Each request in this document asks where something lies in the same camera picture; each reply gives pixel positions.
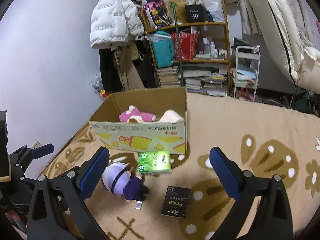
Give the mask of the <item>person's left hand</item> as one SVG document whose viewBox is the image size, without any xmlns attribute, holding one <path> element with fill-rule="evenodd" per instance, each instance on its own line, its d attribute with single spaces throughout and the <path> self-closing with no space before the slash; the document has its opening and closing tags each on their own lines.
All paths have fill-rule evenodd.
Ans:
<svg viewBox="0 0 320 240">
<path fill-rule="evenodd" d="M 19 233 L 19 235 L 23 239 L 27 239 L 27 228 L 21 221 L 19 215 L 15 211 L 9 211 L 5 215 L 9 220 L 13 221 L 14 227 L 16 231 Z"/>
</svg>

